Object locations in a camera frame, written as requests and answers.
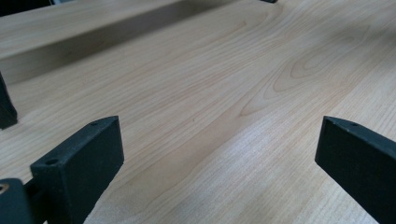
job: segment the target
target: black plastic part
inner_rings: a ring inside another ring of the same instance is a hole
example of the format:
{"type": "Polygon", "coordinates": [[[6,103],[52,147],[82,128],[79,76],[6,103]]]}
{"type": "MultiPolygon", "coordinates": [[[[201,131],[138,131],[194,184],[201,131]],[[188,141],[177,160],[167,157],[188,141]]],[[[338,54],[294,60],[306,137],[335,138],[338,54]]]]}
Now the black plastic part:
{"type": "Polygon", "coordinates": [[[379,223],[396,223],[396,143],[357,123],[325,117],[317,164],[379,223]]]}
{"type": "Polygon", "coordinates": [[[1,0],[0,17],[47,6],[49,0],[1,0]]]}
{"type": "Polygon", "coordinates": [[[118,117],[92,122],[31,165],[49,224],[83,223],[123,164],[118,117]]]}
{"type": "Polygon", "coordinates": [[[28,196],[19,179],[0,180],[0,223],[35,224],[28,196]]]}
{"type": "Polygon", "coordinates": [[[25,186],[0,180],[0,224],[82,224],[123,160],[118,117],[86,125],[33,163],[25,186]]]}
{"type": "Polygon", "coordinates": [[[0,73],[0,129],[6,129],[17,122],[17,110],[11,103],[6,83],[0,73]]]}
{"type": "Polygon", "coordinates": [[[277,0],[260,0],[262,2],[267,2],[267,3],[276,3],[277,0]]]}

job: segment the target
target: black plastic foot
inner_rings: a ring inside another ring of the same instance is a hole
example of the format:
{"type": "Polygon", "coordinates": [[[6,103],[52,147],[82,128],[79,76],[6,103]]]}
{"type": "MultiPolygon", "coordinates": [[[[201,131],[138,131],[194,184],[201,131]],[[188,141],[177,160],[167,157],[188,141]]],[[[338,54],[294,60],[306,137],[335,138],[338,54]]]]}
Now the black plastic foot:
{"type": "Polygon", "coordinates": [[[0,180],[0,223],[82,224],[123,161],[118,117],[86,125],[34,162],[25,186],[0,180]]]}
{"type": "Polygon", "coordinates": [[[17,110],[11,103],[6,83],[0,73],[0,129],[6,129],[18,123],[17,116],[17,110]]]}
{"type": "Polygon", "coordinates": [[[396,223],[396,143],[357,123],[325,117],[317,164],[379,223],[396,223]]]}
{"type": "Polygon", "coordinates": [[[267,3],[276,3],[277,0],[260,0],[262,2],[267,2],[267,3]]]}

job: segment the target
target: wood grain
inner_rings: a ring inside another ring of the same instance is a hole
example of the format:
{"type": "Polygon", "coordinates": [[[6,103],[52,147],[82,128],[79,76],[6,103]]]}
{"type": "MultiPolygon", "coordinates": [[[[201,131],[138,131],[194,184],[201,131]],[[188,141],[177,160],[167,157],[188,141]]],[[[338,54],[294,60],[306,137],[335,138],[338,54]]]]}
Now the wood grain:
{"type": "Polygon", "coordinates": [[[20,123],[0,132],[0,178],[119,115],[125,163],[86,223],[375,223],[314,157],[324,115],[396,139],[395,10],[177,2],[5,57],[20,123]]]}

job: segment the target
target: wooden tabletop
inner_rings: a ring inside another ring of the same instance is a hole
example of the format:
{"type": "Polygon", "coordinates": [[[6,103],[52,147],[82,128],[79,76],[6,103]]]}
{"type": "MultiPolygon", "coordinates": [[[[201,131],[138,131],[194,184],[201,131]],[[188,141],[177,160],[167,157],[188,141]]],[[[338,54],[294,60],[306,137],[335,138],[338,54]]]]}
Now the wooden tabletop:
{"type": "Polygon", "coordinates": [[[98,23],[68,11],[65,36],[29,26],[50,7],[0,19],[20,120],[0,132],[0,178],[28,181],[119,115],[125,163],[86,223],[375,223],[314,158],[325,115],[396,139],[395,1],[118,2],[98,23]]]}

